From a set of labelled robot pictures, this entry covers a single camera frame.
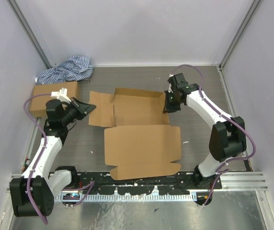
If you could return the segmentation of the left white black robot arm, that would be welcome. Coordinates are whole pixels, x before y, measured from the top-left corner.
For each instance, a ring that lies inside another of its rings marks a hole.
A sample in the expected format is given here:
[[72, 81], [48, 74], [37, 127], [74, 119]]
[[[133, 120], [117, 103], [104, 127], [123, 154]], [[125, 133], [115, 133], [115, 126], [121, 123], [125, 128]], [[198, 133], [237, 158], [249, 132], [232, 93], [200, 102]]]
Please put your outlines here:
[[50, 169], [69, 133], [68, 124], [84, 119], [96, 106], [74, 97], [53, 96], [46, 103], [47, 119], [39, 130], [42, 138], [38, 151], [19, 178], [10, 182], [12, 208], [16, 217], [39, 216], [47, 222], [55, 197], [64, 189], [74, 190], [80, 179], [74, 166], [60, 166], [53, 175]]

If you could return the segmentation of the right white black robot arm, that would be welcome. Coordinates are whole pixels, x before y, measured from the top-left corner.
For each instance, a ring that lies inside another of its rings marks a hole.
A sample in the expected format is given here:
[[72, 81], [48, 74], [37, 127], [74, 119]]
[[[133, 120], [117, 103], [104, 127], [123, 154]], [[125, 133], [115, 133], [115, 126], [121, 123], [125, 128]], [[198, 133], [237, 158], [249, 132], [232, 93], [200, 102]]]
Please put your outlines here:
[[228, 160], [246, 150], [244, 120], [239, 116], [232, 117], [225, 113], [199, 89], [197, 84], [169, 84], [165, 95], [164, 113], [177, 112], [184, 104], [193, 109], [211, 128], [209, 155], [193, 172], [195, 185], [205, 189], [211, 184], [211, 178], [227, 164]]

